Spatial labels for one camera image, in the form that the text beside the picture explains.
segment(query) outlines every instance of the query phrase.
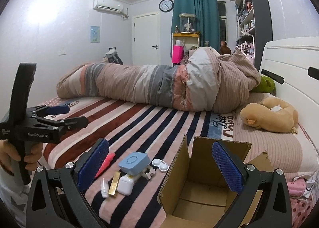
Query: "clock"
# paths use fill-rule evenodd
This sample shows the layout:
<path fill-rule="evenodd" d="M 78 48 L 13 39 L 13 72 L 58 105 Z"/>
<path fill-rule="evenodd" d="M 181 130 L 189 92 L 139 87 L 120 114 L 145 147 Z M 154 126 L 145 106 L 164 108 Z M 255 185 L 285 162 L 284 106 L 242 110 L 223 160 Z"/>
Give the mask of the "clock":
<path fill-rule="evenodd" d="M 159 8 L 162 12 L 170 12 L 174 8 L 174 3 L 172 0 L 162 0 Z"/>

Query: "hand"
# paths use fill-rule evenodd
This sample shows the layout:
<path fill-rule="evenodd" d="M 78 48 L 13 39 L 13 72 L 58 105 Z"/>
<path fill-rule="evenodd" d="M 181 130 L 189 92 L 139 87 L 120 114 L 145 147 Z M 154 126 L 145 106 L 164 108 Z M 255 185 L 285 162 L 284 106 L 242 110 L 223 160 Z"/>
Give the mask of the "hand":
<path fill-rule="evenodd" d="M 27 163 L 26 170 L 34 171 L 38 167 L 37 161 L 42 156 L 43 143 L 38 143 L 31 148 L 31 154 L 24 157 L 24 161 Z M 16 148 L 8 142 L 8 140 L 0 140 L 0 161 L 12 172 L 10 158 L 15 161 L 21 161 L 21 157 L 18 154 Z"/>

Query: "air conditioner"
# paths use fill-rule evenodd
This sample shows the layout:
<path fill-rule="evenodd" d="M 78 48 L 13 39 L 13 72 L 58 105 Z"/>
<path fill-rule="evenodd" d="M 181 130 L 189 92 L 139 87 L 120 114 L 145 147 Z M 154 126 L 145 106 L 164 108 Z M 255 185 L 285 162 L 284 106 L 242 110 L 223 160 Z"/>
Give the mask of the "air conditioner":
<path fill-rule="evenodd" d="M 123 6 L 123 3 L 115 0 L 94 0 L 93 9 L 97 11 L 121 13 Z"/>

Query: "open cardboard box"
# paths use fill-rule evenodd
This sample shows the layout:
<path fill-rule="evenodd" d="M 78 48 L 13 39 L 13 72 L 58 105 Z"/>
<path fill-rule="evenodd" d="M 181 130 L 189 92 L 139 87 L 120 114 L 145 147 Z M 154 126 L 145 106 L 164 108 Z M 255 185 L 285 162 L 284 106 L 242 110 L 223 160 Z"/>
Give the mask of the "open cardboard box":
<path fill-rule="evenodd" d="M 213 228 L 237 196 L 229 190 L 212 157 L 216 141 L 223 141 L 242 161 L 251 148 L 251 143 L 195 137 L 190 158 L 184 136 L 159 191 L 158 200 L 166 212 L 160 228 Z M 250 163 L 260 171 L 273 172 L 267 153 Z M 250 222 L 261 194 L 262 191 L 256 193 L 242 224 Z"/>

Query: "door frame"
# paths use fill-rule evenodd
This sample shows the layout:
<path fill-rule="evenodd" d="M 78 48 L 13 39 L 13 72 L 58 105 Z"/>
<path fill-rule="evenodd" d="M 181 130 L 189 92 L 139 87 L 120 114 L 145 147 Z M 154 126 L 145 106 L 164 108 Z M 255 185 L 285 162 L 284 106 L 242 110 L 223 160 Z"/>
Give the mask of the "door frame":
<path fill-rule="evenodd" d="M 159 12 L 151 12 L 151 13 L 145 13 L 145 14 L 140 14 L 137 16 L 133 16 L 132 17 L 132 62 L 134 64 L 134 48 L 135 48 L 135 42 L 134 42 L 134 38 L 135 38 L 135 31 L 134 31 L 134 23 L 135 23 L 135 19 L 137 18 L 142 18 L 142 17 L 146 17 L 146 16 L 152 16 L 152 15 L 157 15 L 157 45 L 159 46 L 159 48 L 157 49 L 157 64 L 160 65 L 161 63 L 161 43 L 160 43 L 160 16 L 159 16 Z"/>

